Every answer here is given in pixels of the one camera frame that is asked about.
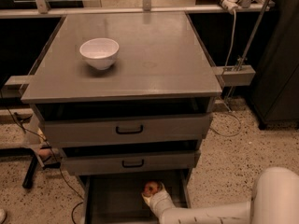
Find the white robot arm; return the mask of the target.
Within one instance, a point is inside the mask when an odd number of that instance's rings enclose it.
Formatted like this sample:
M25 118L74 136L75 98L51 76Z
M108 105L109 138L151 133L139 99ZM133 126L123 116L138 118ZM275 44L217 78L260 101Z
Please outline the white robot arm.
M299 224L299 175L280 167L262 171L242 203L178 208L159 181L148 182L142 198L159 224Z

